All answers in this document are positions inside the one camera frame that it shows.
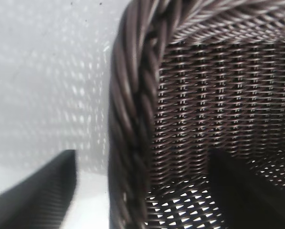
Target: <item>wicker basket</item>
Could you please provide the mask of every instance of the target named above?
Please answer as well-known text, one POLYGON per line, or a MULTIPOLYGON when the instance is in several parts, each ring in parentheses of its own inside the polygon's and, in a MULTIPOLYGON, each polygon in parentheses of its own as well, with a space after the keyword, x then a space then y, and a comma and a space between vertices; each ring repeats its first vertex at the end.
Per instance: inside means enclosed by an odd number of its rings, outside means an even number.
POLYGON ((109 135, 114 229, 228 227, 213 148, 285 189, 285 0, 133 0, 112 52, 109 135))

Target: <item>brown wicker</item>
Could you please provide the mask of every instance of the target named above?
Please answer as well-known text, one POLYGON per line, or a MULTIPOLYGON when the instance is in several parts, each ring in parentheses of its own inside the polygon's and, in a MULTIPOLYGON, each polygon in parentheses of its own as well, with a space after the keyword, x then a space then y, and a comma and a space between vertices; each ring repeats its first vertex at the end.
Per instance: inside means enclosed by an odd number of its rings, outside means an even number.
POLYGON ((133 0, 112 51, 109 138, 111 228, 225 228, 209 149, 285 152, 285 0, 133 0))

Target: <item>white wall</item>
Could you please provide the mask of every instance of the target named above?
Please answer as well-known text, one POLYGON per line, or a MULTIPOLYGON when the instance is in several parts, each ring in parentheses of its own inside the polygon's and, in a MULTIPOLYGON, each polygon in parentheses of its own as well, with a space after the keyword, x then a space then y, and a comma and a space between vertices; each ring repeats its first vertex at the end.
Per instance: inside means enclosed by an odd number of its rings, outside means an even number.
POLYGON ((108 224, 110 53, 127 2, 0 0, 0 192, 77 149, 67 229, 108 224))

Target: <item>white surface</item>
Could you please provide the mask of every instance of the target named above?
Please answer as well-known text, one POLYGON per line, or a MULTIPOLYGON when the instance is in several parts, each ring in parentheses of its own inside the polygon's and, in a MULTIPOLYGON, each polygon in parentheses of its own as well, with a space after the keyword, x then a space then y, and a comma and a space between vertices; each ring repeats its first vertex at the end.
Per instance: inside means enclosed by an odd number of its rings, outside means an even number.
POLYGON ((108 227, 110 53, 127 2, 0 0, 0 193, 77 149, 64 229, 108 227))

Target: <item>braided rim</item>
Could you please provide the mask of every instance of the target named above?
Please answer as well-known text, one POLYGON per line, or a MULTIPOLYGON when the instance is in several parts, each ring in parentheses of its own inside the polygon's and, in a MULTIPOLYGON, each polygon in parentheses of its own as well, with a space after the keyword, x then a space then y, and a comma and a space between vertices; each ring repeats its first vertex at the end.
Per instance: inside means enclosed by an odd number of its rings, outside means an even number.
POLYGON ((111 62, 111 228, 146 227, 149 147, 167 44, 285 40, 285 21, 275 23, 276 18, 285 18, 285 0, 133 0, 128 5, 111 62))

